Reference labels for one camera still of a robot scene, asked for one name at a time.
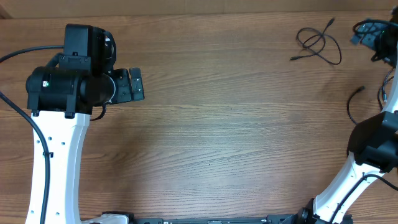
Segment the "black USB cable long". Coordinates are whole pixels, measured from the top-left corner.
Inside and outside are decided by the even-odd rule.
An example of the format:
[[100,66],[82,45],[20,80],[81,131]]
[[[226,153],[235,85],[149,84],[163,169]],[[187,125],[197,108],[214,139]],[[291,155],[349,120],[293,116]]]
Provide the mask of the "black USB cable long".
[[[335,18],[332,17],[328,21],[328,23],[326,24],[326,26],[323,30],[318,30],[318,29],[315,29],[312,27],[304,27],[304,28],[299,29],[295,36],[295,40],[301,46],[302,50],[309,52],[309,54],[293,56],[293,57],[289,58],[289,60],[293,61],[293,60],[298,60],[298,59],[302,59],[302,58],[319,57],[329,65],[339,65],[343,59],[340,45],[334,37],[332,37],[331,35],[326,33],[326,31],[334,23],[334,21],[335,21]],[[305,40],[302,40],[300,38],[300,35],[303,32],[311,32],[311,33],[313,33],[313,35],[311,35],[310,37],[308,37]],[[338,50],[339,59],[337,62],[332,62],[331,60],[328,60],[327,58],[325,58],[322,55],[322,52],[325,49],[326,44],[327,44],[327,39],[332,40]]]

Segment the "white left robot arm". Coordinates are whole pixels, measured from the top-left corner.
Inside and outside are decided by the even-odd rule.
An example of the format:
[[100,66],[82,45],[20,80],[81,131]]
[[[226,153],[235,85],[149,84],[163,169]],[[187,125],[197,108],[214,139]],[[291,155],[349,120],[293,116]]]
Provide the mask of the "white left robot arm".
[[81,154],[93,108],[144,99],[141,71],[116,69],[116,54],[110,32],[69,24],[63,52],[27,78],[34,124],[27,223],[80,223]]

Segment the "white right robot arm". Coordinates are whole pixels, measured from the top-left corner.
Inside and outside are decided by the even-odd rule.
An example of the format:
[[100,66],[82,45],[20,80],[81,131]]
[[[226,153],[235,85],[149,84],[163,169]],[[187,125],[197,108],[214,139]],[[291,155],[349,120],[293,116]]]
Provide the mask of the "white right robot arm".
[[397,167],[397,8],[388,21],[365,19],[353,26],[354,44],[374,51],[371,61],[392,68],[377,92],[379,114],[356,123],[349,137],[347,160],[331,184],[294,215],[268,215],[265,223],[352,223],[348,209],[375,181],[397,186],[384,174]]

